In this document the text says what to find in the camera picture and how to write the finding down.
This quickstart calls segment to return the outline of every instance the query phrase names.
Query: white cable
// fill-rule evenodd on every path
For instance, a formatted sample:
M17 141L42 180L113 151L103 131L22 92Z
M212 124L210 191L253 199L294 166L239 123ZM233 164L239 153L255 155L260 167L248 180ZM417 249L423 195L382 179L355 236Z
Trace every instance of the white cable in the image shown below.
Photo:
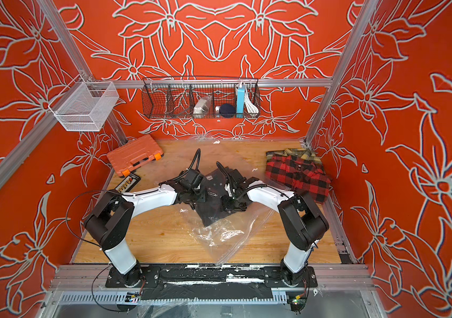
M242 84L243 84L243 82L241 82L239 85L235 85L235 96L238 94L238 87L239 86L242 87ZM244 104L245 104L245 107L247 108L247 112L251 116L254 116L254 114L257 114L259 112L258 108L249 100L247 90L245 90L245 94L244 94Z

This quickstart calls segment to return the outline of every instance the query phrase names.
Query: wire basket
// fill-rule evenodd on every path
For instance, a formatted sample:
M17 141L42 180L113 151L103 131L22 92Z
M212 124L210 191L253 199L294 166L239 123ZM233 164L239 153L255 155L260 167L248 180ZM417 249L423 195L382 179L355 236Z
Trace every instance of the wire basket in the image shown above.
M256 118L260 114L260 90L255 78L194 76L192 79L168 77L146 77L142 90L143 114L148 118ZM246 105L242 113L223 116L215 108L230 104L237 109L235 85L245 84L245 93L249 101L258 109L248 112ZM194 106L202 97L212 97L212 105L207 114L194 114Z
M84 82L64 101L54 116L67 131L100 131L118 100L115 84L105 90L89 90Z

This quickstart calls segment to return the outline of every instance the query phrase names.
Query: red patterned wall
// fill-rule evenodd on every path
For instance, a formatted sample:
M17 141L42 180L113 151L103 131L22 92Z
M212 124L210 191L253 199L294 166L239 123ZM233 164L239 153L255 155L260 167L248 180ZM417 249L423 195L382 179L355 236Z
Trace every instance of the red patterned wall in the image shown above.
M381 1L314 147L389 316L452 317L452 1Z
M32 1L0 1L0 162L77 75Z
M362 2L56 0L97 79L218 75L330 77ZM151 120L141 92L121 92L116 116L130 137L300 138L325 88L262 90L261 116Z
M0 162L48 112L77 71L32 0L0 1ZM55 268L77 245L64 225L70 201L102 189L118 146L109 126L66 132L57 124L0 190L0 317L34 316ZM97 196L78 200L71 228Z

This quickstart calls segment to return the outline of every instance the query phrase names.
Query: small white object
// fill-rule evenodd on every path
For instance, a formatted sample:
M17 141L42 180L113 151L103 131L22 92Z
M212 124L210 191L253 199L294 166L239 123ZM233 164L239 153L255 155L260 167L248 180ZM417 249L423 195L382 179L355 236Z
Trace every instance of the small white object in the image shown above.
M226 183L226 184L224 185L224 189L228 192L228 195L229 195L230 197L233 196L233 194L231 193L231 189L229 188L229 183Z
M100 131L119 97L115 84L111 82L100 97L92 96L84 82L75 85L59 109L49 110L67 131Z

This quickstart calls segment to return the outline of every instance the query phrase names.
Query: wooden tabletop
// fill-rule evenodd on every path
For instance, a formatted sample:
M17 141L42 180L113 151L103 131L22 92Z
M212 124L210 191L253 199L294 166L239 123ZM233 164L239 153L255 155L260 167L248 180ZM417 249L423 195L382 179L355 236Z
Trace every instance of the wooden tabletop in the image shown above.
M153 188L159 182L178 175L189 166L197 148L201 149L199 169L205 175L216 169L215 162L220 161L224 166L238 169L244 176L261 178L265 172L266 151L301 147L298 141L214 143L214 140L159 140L158 143L164 150L164 157L147 163L135 172L141 181L131 191ZM115 175L108 189L113 189L121 181ZM188 208L187 205L159 207L132 219L126 239L132 253L141 263L214 263L214 258L204 246L190 235L189 219L180 212L180 209ZM86 239L95 241L89 233ZM274 211L264 226L228 263L279 263L286 254L289 242L279 213ZM309 263L341 262L330 231L325 233L318 246L311 253ZM75 263L107 262L108 259L98 247L87 243L79 247L75 258Z

